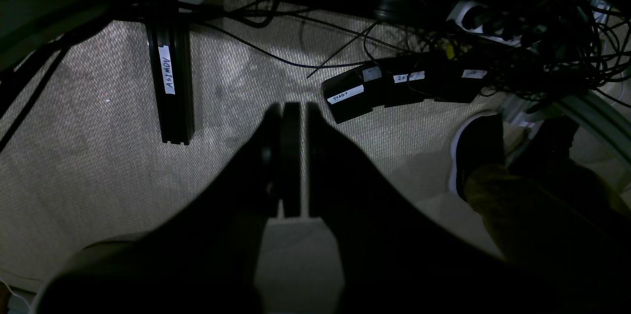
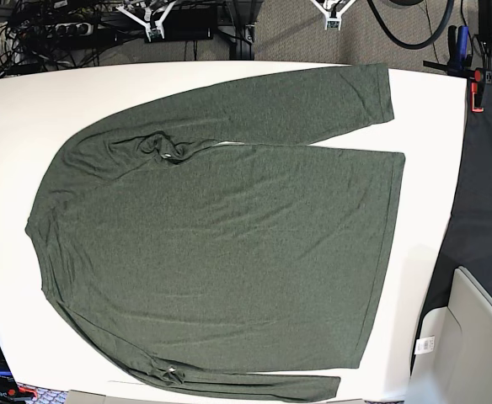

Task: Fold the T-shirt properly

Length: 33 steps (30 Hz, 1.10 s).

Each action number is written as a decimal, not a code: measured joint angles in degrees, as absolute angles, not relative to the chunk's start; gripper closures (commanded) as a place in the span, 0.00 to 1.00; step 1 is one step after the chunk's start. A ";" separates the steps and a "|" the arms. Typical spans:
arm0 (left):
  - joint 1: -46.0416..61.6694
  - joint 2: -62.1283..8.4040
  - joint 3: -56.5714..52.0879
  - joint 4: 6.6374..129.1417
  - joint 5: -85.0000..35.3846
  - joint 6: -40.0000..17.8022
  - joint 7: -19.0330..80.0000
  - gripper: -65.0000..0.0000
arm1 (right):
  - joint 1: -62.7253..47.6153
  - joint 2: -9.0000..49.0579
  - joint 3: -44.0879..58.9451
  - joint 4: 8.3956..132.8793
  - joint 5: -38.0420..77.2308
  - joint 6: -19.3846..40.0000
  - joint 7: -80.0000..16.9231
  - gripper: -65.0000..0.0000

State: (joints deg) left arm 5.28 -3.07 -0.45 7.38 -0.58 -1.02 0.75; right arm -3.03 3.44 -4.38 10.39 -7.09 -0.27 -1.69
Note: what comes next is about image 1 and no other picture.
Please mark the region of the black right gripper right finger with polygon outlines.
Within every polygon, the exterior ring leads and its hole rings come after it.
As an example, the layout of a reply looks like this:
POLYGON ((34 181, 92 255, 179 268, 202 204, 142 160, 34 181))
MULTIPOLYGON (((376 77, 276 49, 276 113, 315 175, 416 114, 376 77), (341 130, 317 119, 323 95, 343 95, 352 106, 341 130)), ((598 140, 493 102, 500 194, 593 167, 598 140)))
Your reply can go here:
POLYGON ((338 314, 552 314, 539 276, 460 240, 399 193, 353 141, 307 105, 312 216, 336 238, 338 314))

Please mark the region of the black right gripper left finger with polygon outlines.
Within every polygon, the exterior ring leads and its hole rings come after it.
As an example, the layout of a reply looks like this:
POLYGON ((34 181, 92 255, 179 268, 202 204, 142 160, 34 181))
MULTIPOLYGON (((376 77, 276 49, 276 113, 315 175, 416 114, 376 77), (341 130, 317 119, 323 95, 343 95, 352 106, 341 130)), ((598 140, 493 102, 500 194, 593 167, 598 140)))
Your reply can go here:
POLYGON ((263 314, 262 238, 282 200, 300 213, 300 105, 272 104, 190 204, 133 241, 83 249, 37 296, 36 314, 263 314))

